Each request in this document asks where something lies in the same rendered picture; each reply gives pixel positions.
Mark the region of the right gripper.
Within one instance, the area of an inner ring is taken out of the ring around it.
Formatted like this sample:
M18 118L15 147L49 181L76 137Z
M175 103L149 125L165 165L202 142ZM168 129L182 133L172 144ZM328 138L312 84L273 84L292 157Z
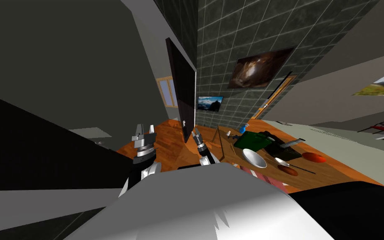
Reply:
M194 141L196 142L197 148L206 148L206 144L203 141L203 138L200 132L198 131L198 128L196 128L196 133L194 130L192 131L192 136L194 138Z

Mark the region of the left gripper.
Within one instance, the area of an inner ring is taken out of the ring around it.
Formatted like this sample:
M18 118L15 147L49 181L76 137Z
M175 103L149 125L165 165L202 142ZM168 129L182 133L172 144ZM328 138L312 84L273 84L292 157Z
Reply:
M137 124L137 135L132 136L134 148L142 148L147 145L153 145L156 140L154 125L150 125L149 134L144 134L143 124Z

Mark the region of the wooden framed window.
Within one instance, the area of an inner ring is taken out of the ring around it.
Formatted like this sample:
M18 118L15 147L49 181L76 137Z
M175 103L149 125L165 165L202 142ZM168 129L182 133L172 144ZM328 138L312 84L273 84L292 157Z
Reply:
M164 105L168 108L178 108L172 76L157 78L156 83Z

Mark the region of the dark brown door leaf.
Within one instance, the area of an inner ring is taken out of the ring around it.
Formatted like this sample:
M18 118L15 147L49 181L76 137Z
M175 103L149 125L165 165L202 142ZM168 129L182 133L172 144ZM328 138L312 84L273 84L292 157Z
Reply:
M170 38L166 38L172 78L179 108L184 141L187 142L194 127L195 71Z

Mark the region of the dark green box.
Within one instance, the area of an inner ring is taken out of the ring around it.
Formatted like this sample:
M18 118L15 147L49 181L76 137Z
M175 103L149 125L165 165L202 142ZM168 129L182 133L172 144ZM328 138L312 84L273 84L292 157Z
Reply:
M254 152L270 145L272 141L261 132L245 131L233 144L233 147L239 149L249 149Z

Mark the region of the silver round bowl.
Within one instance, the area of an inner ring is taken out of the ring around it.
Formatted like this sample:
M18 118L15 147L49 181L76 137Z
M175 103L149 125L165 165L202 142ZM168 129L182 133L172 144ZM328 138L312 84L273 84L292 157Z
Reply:
M245 158L245 160L252 166L257 168L266 168L267 163L259 154L256 152L250 150L250 149L243 149L242 155Z

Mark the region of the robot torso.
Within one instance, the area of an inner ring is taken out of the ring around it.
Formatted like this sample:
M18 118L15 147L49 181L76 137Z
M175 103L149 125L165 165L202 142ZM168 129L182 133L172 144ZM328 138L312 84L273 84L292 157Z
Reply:
M334 240L279 188L218 163L155 173L66 240Z

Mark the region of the brown wooden table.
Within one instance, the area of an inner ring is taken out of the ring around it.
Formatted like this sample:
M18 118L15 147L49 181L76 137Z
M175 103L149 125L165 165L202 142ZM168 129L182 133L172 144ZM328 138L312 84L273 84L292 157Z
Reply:
M344 182L342 178L339 178L336 174L334 168L329 169L311 169L309 166L301 166L306 170L314 172L314 174L297 169L293 167L298 175L292 176L283 171L281 171L277 166L276 161L274 161L270 156L263 153L262 150L258 151L258 155L263 157L267 167L259 168L251 165L246 161L245 157L242 154L242 150L236 147L233 147L234 141L231 138L228 138L227 132L231 131L230 135L238 133L235 130L231 130L228 127L218 126L217 131L220 138L220 145L222 147L223 158L225 162L235 163L243 167L247 167L251 170L254 170L257 173L261 173L267 177L274 178L280 182L283 182L289 186L292 186L300 190L309 190L313 188L319 188L323 186L328 186L332 184Z

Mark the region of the light wooden door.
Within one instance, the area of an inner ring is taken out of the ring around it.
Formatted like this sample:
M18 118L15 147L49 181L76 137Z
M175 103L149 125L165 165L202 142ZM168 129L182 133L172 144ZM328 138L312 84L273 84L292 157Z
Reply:
M277 88L271 93L271 95L265 100L265 102L259 107L255 115L251 119L257 119L263 111L275 101L275 99L281 95L281 93L297 78L297 75L288 75L284 80L277 86Z

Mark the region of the brown bread loaf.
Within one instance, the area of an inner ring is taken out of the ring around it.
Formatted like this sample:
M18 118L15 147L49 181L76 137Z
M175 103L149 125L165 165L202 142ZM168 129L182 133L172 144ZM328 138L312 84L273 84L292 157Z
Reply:
M278 169L280 169L282 172L292 175L292 176L298 176L298 172L290 167L284 166L284 165L278 165Z

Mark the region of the red tomato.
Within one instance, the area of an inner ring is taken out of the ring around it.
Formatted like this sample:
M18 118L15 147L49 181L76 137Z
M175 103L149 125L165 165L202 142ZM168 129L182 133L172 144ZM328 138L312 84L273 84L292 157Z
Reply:
M314 163L324 163L326 162L326 158L323 156L313 153L313 152L304 152L302 153L302 157L308 161L314 162Z

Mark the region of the blue mountain wall picture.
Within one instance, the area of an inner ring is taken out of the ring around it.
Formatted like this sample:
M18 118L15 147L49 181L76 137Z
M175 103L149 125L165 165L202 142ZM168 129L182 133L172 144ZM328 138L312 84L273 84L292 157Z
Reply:
M199 96L197 99L197 110L206 112L219 112L223 96Z

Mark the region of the brown swirl wall picture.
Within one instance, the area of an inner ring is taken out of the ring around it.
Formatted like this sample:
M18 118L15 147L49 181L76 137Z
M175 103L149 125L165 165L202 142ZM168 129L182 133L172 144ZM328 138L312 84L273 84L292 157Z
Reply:
M239 58L229 80L229 89L265 88L274 79L295 47Z

